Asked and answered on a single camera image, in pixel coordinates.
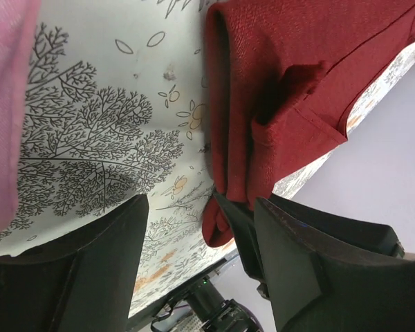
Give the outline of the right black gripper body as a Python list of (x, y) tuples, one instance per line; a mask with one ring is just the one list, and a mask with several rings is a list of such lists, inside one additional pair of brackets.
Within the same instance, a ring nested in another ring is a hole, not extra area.
[(299, 222), (352, 246), (390, 257), (405, 256), (397, 234), (389, 225), (330, 214), (276, 195), (269, 201)]

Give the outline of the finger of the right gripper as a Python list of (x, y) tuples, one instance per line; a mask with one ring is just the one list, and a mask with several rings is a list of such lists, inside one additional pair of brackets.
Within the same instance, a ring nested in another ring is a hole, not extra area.
[(257, 292), (269, 300), (253, 212), (246, 205), (229, 201), (225, 195), (218, 192), (214, 193), (214, 197), (232, 230), (245, 273), (249, 278), (259, 282)]

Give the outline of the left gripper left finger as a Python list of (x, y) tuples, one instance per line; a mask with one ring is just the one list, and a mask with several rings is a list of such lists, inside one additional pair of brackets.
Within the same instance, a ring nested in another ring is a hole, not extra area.
[(149, 204), (104, 217), (17, 256), (0, 257), (0, 331), (124, 331)]

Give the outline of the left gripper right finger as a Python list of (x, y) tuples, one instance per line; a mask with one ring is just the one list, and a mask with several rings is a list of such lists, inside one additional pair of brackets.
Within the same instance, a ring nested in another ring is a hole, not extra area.
[(415, 259), (347, 244), (266, 199), (254, 220), (278, 331), (415, 331)]

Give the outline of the dark red cloth napkin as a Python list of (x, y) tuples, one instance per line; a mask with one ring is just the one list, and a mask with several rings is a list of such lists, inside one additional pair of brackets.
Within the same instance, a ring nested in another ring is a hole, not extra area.
[(415, 41), (415, 1), (224, 1), (206, 15), (216, 191), (249, 210), (347, 140), (362, 93)]

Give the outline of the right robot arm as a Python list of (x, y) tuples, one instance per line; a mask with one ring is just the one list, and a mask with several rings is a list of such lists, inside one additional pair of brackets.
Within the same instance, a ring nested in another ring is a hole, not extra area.
[[(230, 224), (245, 273), (260, 283), (257, 290), (264, 299), (268, 299), (253, 213), (240, 203), (230, 202), (224, 195), (215, 196), (220, 200), (221, 211)], [(405, 255), (395, 231), (388, 225), (329, 214), (275, 194), (269, 200), (295, 220), (347, 244), (395, 258)], [(233, 299), (224, 299), (207, 276), (196, 279), (171, 297), (169, 308), (165, 313), (156, 315), (154, 321), (161, 322), (169, 318), (181, 300), (187, 301), (195, 316), (200, 319), (202, 331), (262, 330), (257, 318), (245, 306)]]

